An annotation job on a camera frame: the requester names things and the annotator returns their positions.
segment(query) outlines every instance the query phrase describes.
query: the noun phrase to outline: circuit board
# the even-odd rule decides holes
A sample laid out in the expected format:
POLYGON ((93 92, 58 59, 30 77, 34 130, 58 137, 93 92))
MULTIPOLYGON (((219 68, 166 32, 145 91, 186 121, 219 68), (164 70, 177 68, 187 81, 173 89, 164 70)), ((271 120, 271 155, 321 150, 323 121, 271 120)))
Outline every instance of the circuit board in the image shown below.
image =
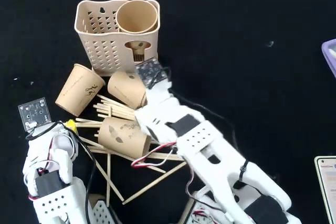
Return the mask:
POLYGON ((45 98, 27 102, 18 106, 22 124, 25 131, 51 122, 48 106, 45 98))
POLYGON ((150 85, 153 78, 155 78, 155 83, 167 78, 166 72, 163 71, 162 66, 156 58, 148 59, 136 65, 135 69, 146 88, 150 85))

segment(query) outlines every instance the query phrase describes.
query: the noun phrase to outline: purple container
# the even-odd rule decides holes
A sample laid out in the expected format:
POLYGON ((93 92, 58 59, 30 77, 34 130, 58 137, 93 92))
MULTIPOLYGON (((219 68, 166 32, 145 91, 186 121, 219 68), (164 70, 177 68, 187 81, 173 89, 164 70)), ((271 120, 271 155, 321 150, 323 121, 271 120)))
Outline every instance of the purple container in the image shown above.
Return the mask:
POLYGON ((336 78, 336 39, 324 42, 322 44, 322 52, 336 78))

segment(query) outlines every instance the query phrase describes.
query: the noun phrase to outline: robotic hand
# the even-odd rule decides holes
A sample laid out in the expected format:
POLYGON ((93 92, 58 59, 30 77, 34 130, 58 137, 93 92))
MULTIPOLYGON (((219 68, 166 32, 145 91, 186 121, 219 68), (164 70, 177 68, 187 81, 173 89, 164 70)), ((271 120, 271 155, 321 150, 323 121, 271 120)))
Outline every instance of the robotic hand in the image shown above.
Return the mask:
POLYGON ((28 198, 33 201, 39 223, 93 223, 90 204, 86 211, 86 188, 72 176, 78 142, 61 123, 34 129, 27 137, 29 150, 23 167, 28 198))
POLYGON ((266 173, 238 153, 200 112, 180 105, 170 94, 171 82, 156 59, 136 70, 146 86, 147 105, 135 112, 142 131, 161 144, 176 143, 192 177, 195 172, 206 185, 198 197, 212 191, 222 224, 301 223, 287 212, 289 196, 266 173), (218 164, 209 160, 212 156, 218 164))

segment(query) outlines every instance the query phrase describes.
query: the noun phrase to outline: black table surface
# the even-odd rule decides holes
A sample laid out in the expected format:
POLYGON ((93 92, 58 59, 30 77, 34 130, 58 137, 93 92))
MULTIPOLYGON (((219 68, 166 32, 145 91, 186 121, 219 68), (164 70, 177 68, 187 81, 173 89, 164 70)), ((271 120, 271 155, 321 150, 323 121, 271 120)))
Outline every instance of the black table surface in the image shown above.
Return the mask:
MULTIPOLYGON (((53 120, 74 118, 54 101, 74 63, 90 66, 73 29, 80 1, 0 0, 2 223, 38 223, 23 184, 28 144, 17 106, 46 97, 53 120)), ((276 176, 302 223, 327 223, 313 159, 336 154, 336 80, 321 52, 336 37, 334 0, 157 1, 159 57, 175 91, 236 125, 243 155, 276 176)), ((81 116, 94 114, 90 104, 81 116)), ((204 114, 232 139, 225 122, 204 114)), ((94 139, 92 131, 80 133, 94 139)), ((81 151, 74 175, 87 183, 90 169, 81 151)), ((176 223, 189 172, 182 168, 125 206, 111 193, 111 204, 123 223, 176 223)), ((112 157, 112 180, 124 198, 159 175, 112 157)), ((196 181, 192 190, 201 186, 196 181)), ((91 191, 106 191, 99 172, 91 191)))

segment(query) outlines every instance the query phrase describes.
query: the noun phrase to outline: red wire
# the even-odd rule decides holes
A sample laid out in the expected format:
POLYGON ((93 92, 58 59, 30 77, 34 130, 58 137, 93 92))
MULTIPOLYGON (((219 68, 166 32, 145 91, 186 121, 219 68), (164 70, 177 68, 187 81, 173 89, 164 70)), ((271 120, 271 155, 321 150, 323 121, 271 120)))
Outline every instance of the red wire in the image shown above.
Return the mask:
MULTIPOLYGON (((196 211, 193 212, 193 215, 198 215, 198 216, 202 216, 202 217, 207 217, 207 218, 209 218, 208 215, 202 214, 203 212, 204 212, 204 211, 196 210, 196 211)), ((212 222, 213 222, 214 224, 219 224, 219 223, 218 223, 217 221, 215 221, 213 218, 212 218, 212 222)))
POLYGON ((175 145, 176 142, 172 142, 172 143, 166 143, 166 144, 162 144, 156 148, 154 148, 153 150, 151 150, 150 152, 148 152, 145 156, 141 157, 141 158, 138 158, 136 160, 134 160, 131 164, 131 167, 133 168, 142 168, 142 167, 148 167, 147 164, 138 164, 139 162, 145 160, 149 155, 151 155, 153 152, 156 152, 162 148, 165 148, 165 147, 168 147, 168 146, 172 146, 172 145, 175 145))
MULTIPOLYGON (((50 159, 50 150, 51 150, 51 148, 52 148, 52 143, 53 143, 53 141, 51 140, 51 141, 50 141, 50 145, 49 145, 49 150, 48 150, 48 157, 47 157, 47 160, 50 159)), ((46 163, 46 166, 45 166, 43 169, 39 170, 39 172, 40 172, 40 173, 45 172, 45 170, 47 169, 48 164, 49 164, 49 162, 47 162, 47 163, 46 163)))

